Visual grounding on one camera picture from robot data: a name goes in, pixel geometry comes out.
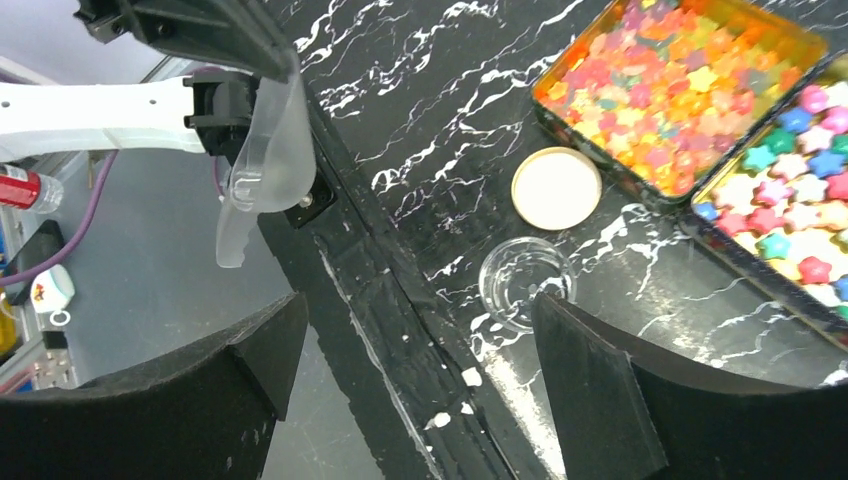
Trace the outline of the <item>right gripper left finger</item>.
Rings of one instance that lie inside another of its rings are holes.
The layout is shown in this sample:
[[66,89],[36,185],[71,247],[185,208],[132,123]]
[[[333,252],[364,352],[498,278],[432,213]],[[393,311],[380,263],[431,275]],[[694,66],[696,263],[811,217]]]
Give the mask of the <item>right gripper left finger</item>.
[[284,420],[306,297],[78,388],[1,399],[5,479],[256,479]]

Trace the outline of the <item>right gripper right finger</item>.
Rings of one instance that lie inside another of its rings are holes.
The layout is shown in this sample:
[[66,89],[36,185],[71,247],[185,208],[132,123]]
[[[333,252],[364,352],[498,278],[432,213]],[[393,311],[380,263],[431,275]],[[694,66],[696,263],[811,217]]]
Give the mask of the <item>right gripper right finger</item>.
[[681,356],[549,294],[531,319],[571,479],[843,479],[847,388]]

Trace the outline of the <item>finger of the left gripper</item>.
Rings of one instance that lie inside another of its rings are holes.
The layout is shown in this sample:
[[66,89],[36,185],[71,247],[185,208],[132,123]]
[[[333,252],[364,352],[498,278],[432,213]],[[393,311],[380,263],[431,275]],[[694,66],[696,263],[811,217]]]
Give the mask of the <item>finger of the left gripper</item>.
[[74,17],[104,44],[127,34],[165,55],[277,81],[295,71],[294,47],[263,1],[81,1]]

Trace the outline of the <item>translucent plastic scoop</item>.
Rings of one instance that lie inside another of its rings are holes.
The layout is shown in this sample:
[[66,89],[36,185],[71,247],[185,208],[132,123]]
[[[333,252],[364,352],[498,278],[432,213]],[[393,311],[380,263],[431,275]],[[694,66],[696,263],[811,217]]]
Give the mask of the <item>translucent plastic scoop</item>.
[[283,54],[288,73],[263,75],[247,133],[231,169],[216,230],[216,261],[239,268],[258,216],[298,205],[312,188],[316,161],[297,53]]

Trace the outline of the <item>tin of multicolour star candies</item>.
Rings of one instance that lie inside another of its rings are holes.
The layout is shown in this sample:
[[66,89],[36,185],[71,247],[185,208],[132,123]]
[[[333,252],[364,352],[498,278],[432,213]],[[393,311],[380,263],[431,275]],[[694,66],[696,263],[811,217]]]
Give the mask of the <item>tin of multicolour star candies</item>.
[[686,206],[682,229],[847,346],[847,53],[818,66]]

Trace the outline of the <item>tin of orange gummy candies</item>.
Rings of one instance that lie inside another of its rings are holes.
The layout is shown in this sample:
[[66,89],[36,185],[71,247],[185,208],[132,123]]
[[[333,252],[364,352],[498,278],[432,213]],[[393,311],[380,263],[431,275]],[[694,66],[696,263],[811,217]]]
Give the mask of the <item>tin of orange gummy candies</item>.
[[649,208],[675,211],[828,52],[748,1],[613,1],[532,99],[554,138]]

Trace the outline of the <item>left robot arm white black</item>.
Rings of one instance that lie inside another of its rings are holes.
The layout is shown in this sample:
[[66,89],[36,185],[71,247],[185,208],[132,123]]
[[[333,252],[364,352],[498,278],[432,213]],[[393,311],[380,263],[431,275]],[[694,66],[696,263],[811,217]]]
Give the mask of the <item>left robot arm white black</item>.
[[297,54],[261,1],[82,1],[109,43],[124,34],[209,73],[125,85],[1,85],[1,160],[56,152],[170,149],[233,158],[261,118],[259,90],[286,83]]

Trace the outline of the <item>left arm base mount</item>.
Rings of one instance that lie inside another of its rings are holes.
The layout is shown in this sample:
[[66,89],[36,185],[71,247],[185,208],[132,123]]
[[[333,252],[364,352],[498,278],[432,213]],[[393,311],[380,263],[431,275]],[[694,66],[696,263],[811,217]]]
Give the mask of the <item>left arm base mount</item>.
[[307,195],[297,205],[287,209],[285,215],[294,229],[300,229],[320,216],[335,200],[336,194],[326,175],[318,171]]

